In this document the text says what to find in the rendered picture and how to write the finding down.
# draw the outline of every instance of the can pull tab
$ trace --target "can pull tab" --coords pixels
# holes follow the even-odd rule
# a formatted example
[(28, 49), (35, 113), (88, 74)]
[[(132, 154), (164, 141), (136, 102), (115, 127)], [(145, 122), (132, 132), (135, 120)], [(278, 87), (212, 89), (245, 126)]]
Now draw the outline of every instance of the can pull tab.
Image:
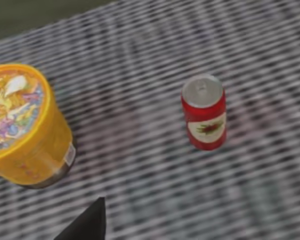
[(196, 85), (195, 85), (195, 88), (196, 88), (196, 90), (198, 91), (198, 93), (206, 93), (206, 83), (205, 83), (205, 80), (202, 80), (202, 79), (200, 79), (200, 80), (198, 80), (197, 82), (196, 82)]

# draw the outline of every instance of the container lid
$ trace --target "container lid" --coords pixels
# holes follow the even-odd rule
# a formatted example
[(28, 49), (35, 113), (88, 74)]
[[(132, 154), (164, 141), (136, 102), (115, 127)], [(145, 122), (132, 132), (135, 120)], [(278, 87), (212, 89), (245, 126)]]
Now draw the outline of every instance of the container lid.
[(197, 75), (182, 89), (183, 99), (191, 106), (207, 108), (216, 104), (223, 94), (221, 82), (212, 75)]
[(33, 67), (0, 65), (0, 152), (29, 137), (45, 111), (47, 86)]

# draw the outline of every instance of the striped fabric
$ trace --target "striped fabric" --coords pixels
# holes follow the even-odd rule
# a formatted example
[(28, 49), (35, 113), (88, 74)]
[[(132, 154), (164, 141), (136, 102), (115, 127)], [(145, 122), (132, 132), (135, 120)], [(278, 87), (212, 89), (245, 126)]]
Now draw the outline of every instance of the striped fabric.
[[(300, 0), (120, 0), (0, 40), (49, 79), (78, 140), (42, 190), (0, 178), (0, 240), (52, 240), (106, 196), (107, 239), (300, 240)], [(210, 73), (228, 140), (187, 139), (180, 89)]]

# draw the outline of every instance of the barcode sticker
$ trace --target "barcode sticker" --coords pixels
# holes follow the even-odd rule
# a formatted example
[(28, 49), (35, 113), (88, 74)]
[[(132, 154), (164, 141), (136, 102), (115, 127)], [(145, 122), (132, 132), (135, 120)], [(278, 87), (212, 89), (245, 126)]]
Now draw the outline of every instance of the barcode sticker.
[(66, 152), (65, 157), (64, 157), (65, 162), (67, 163), (68, 166), (72, 165), (74, 158), (75, 158), (75, 154), (76, 154), (76, 149), (73, 146), (73, 144), (71, 143), (69, 146), (69, 149)]

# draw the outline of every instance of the red can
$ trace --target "red can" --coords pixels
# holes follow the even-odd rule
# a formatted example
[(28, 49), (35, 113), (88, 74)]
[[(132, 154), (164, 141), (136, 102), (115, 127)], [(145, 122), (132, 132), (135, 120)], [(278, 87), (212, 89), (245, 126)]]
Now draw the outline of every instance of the red can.
[(198, 75), (182, 88), (182, 106), (190, 142), (198, 149), (214, 150), (226, 140), (225, 91), (211, 75)]

